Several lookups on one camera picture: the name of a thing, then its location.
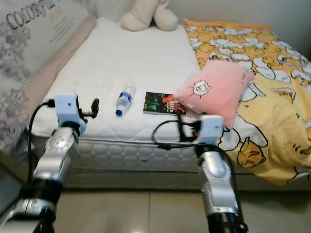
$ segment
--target silver metal arm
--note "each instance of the silver metal arm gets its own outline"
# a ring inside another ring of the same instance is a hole
[[[58,129],[45,145],[34,172],[34,179],[55,180],[63,183],[68,175],[71,159],[79,154],[78,134],[70,127]]]
[[[54,103],[60,128],[48,139],[33,181],[22,188],[15,207],[0,225],[1,233],[54,233],[56,205],[71,160],[79,154],[79,135],[86,130],[84,117],[97,116],[99,100],[94,100],[89,113],[82,112],[73,94],[56,95]]]
[[[1,233],[34,233],[41,220],[51,218],[51,223],[54,221],[71,159],[79,154],[78,135],[72,128],[60,128],[48,139],[45,148],[34,171],[32,185],[24,190],[23,197],[1,224]]]
[[[223,132],[221,116],[203,115],[195,143],[217,145]],[[239,206],[231,186],[231,170],[218,151],[209,147],[195,149],[203,177],[203,201],[210,233],[245,233],[247,225],[239,216]]]
[[[238,213],[237,202],[231,187],[231,172],[218,152],[204,152],[200,167],[203,176],[203,200],[206,213]]]

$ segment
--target plastic bottle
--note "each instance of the plastic bottle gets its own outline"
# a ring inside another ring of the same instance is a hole
[[[133,97],[136,93],[136,86],[133,82],[128,82],[117,100],[116,115],[122,116],[131,106]]]

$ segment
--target sheet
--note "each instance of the sheet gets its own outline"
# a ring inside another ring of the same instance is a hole
[[[310,174],[311,63],[269,27],[183,23],[201,68],[227,60],[255,73],[219,146],[254,174],[286,184]]]
[[[76,93],[80,107],[89,111],[94,98],[99,98],[97,118],[88,121],[81,139],[151,143],[155,127],[176,117],[144,114],[146,92],[174,93],[191,73],[199,70],[181,25],[173,32],[152,27],[134,33],[116,22],[99,18],[88,39],[59,72],[45,99],[57,93]],[[129,111],[118,117],[117,98],[128,80],[136,83],[137,92]],[[40,110],[33,134],[49,137],[56,128],[55,109]],[[174,124],[157,134],[162,141],[174,141],[178,136]]]

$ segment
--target white plush toy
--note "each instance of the white plush toy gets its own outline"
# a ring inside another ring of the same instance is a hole
[[[120,25],[130,31],[142,31],[150,26],[152,17],[164,31],[177,27],[178,18],[169,9],[169,0],[136,0],[133,9],[121,18]]]

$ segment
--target yellow blanket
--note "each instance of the yellow blanket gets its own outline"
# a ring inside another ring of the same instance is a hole
[[[311,63],[267,26],[183,23],[201,68],[228,60],[256,80],[239,103],[219,146],[242,167],[284,185],[311,168]]]

